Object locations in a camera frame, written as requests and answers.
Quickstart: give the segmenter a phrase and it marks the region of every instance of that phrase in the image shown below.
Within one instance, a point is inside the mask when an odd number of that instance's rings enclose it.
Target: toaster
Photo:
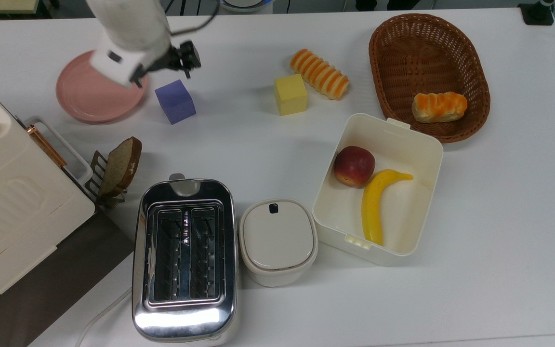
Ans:
[[[237,332],[233,200],[215,180],[170,180],[143,195],[132,273],[132,320],[145,338],[216,346]]]

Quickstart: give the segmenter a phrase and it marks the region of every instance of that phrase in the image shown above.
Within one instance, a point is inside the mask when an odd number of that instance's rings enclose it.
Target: purple cube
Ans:
[[[196,114],[194,101],[181,80],[157,88],[156,96],[171,124]]]

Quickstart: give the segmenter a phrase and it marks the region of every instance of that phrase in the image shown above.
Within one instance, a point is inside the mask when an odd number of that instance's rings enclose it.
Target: container lid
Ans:
[[[267,200],[244,214],[242,252],[262,270],[285,270],[308,261],[317,241],[310,213],[295,200]]]

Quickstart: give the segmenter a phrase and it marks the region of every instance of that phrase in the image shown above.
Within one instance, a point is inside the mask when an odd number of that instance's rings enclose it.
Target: lidless container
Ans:
[[[370,151],[378,172],[384,169],[411,174],[412,181],[397,182],[383,191],[381,221],[383,245],[363,235],[361,199],[363,188],[348,187],[333,174],[335,156],[344,147]],[[357,255],[374,264],[388,266],[417,248],[429,210],[443,147],[434,137],[410,130],[394,119],[387,121],[367,114],[354,114],[346,128],[314,203],[313,216],[320,242]]]

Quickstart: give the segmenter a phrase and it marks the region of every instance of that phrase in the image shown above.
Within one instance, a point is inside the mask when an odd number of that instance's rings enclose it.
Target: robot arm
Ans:
[[[112,81],[140,86],[149,71],[200,67],[191,41],[172,46],[171,31],[159,0],[87,0],[104,33],[91,57],[91,66]]]

